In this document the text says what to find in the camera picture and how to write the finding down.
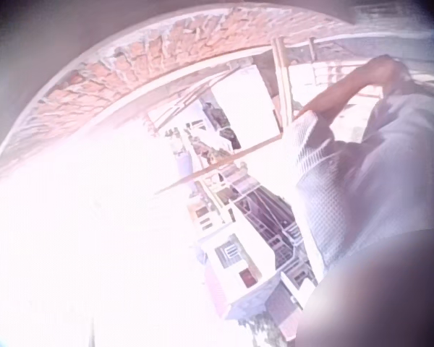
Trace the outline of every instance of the roof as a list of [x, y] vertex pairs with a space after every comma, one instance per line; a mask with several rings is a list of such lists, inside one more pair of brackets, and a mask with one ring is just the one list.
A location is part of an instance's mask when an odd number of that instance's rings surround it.
[[302, 310], [291, 301], [291, 294], [282, 283], [278, 284], [267, 299], [265, 307], [286, 341], [294, 340]]
[[222, 288], [210, 262], [207, 262], [205, 265], [204, 279], [205, 284], [209, 289], [210, 297], [212, 298], [214, 307], [216, 308], [217, 315], [220, 318], [224, 318], [228, 312], [229, 304], [227, 302], [224, 289]]

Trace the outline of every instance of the man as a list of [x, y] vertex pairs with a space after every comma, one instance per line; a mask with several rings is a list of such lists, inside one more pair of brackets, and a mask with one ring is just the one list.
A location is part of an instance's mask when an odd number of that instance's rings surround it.
[[[330, 125], [367, 85], [384, 98], [362, 143]], [[434, 92], [379, 56], [310, 101], [285, 131], [289, 195], [315, 276], [380, 239], [434, 228]]]

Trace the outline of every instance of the hand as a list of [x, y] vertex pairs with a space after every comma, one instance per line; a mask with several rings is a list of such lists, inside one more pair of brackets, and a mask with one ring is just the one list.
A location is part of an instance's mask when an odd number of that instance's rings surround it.
[[359, 70], [369, 85], [385, 87], [399, 79], [411, 79], [407, 67], [388, 55], [371, 59]]

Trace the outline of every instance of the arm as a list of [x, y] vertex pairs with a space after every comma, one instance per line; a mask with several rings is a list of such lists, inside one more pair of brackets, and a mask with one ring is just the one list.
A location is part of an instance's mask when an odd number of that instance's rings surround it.
[[295, 118], [297, 119], [307, 111], [313, 111], [321, 114], [328, 123], [332, 123], [349, 100], [367, 85], [366, 76], [359, 67], [318, 94], [302, 108]]
[[306, 111], [321, 114], [330, 124], [349, 100], [368, 85], [379, 85], [385, 90], [398, 79], [411, 79], [408, 69], [390, 56], [378, 56], [356, 68], [342, 80], [317, 95], [297, 114]]

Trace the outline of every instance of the wooden pole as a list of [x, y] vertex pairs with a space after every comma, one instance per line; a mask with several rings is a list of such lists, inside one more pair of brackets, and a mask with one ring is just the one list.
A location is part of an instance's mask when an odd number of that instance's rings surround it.
[[226, 157], [226, 158], [220, 160], [218, 163], [212, 164], [212, 165], [208, 166], [207, 168], [204, 168], [203, 170], [196, 171], [196, 172], [192, 173], [191, 175], [188, 175], [188, 176], [178, 180], [177, 182], [171, 184], [170, 186], [157, 191], [156, 194], [166, 192], [166, 191], [168, 191], [174, 187], [179, 186], [180, 184], [185, 184], [185, 183], [192, 181], [192, 180], [194, 181], [195, 179], [198, 179], [201, 176], [206, 175], [213, 170], [216, 170], [216, 169], [218, 169], [224, 165], [233, 163], [234, 161], [236, 161], [240, 158], [243, 158], [246, 155], [255, 152], [256, 150], [259, 150], [260, 148], [264, 148], [265, 146], [268, 146], [269, 144], [280, 140], [281, 136], [282, 136], [282, 134], [278, 134], [275, 137], [272, 137], [271, 139], [268, 139], [268, 140], [261, 142], [255, 146], [252, 146], [250, 148], [247, 148], [246, 150], [242, 150], [241, 152], [230, 155], [229, 157]]
[[286, 54], [283, 38], [272, 40], [273, 60], [275, 61], [276, 79], [280, 95], [281, 126], [283, 129], [291, 124], [293, 105], [291, 81], [289, 80], [289, 61]]

